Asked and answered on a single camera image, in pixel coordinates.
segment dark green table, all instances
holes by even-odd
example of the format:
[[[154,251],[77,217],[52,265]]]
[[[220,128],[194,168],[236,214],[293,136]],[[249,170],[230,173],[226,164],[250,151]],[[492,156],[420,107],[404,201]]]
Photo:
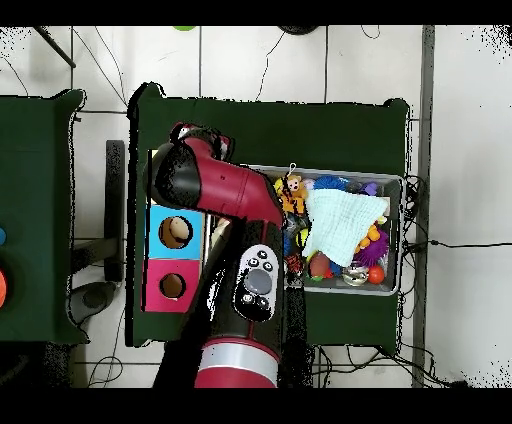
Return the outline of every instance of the dark green table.
[[[66,314],[70,284],[70,118],[84,93],[0,96],[0,268],[9,281],[0,341],[81,343]]]
[[[129,113],[138,114],[130,128],[128,255],[135,269],[133,339],[179,338],[183,318],[140,310],[145,193],[140,176],[147,151],[168,141],[176,121],[219,129],[235,138],[233,162],[258,165],[404,175],[408,105],[401,99],[383,106],[353,103],[241,103],[213,99],[163,98],[158,85],[143,85],[132,97]],[[394,353],[397,295],[389,297],[306,294],[308,342],[311,344],[380,345]]]

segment pink box face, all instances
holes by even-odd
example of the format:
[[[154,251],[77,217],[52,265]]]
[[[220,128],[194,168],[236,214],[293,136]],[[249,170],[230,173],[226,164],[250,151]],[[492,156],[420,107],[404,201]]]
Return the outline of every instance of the pink box face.
[[[198,260],[148,259],[146,312],[187,312],[199,284],[200,264]],[[170,299],[160,291],[160,280],[167,274],[179,274],[185,280],[181,297]]]

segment metal tray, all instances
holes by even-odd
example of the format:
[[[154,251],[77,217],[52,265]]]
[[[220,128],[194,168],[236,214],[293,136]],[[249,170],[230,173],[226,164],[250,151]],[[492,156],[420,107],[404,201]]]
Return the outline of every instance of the metal tray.
[[[247,165],[267,175],[272,183],[283,177],[288,172],[288,167],[276,167],[265,165]],[[324,278],[321,281],[311,280],[303,274],[304,290],[319,293],[345,293],[371,296],[391,296],[399,289],[401,275],[401,256],[403,240],[403,211],[405,206],[405,183],[398,175],[370,174],[358,172],[329,171],[319,169],[295,168],[293,174],[304,178],[317,179],[323,175],[335,175],[351,181],[361,183],[375,182],[378,184],[380,197],[389,197],[390,207],[387,222],[380,228],[389,236],[389,253],[387,266],[384,267],[385,278],[381,284],[375,285],[369,282],[361,286],[351,286],[343,278]]]

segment light blue towel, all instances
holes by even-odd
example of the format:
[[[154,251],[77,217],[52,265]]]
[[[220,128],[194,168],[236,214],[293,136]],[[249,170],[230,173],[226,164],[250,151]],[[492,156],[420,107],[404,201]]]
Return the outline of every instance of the light blue towel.
[[[302,256],[316,250],[343,267],[349,266],[359,242],[387,208],[386,200],[341,190],[311,190],[306,199],[311,231]]]

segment red robot arm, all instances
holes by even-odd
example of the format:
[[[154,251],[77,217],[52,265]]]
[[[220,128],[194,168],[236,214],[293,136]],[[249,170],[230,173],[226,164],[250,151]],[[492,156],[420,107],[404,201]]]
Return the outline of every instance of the red robot arm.
[[[229,217],[236,227],[195,386],[276,387],[283,305],[280,202],[265,175],[221,160],[228,139],[190,127],[178,138],[180,129],[145,171],[151,197],[163,206]]]

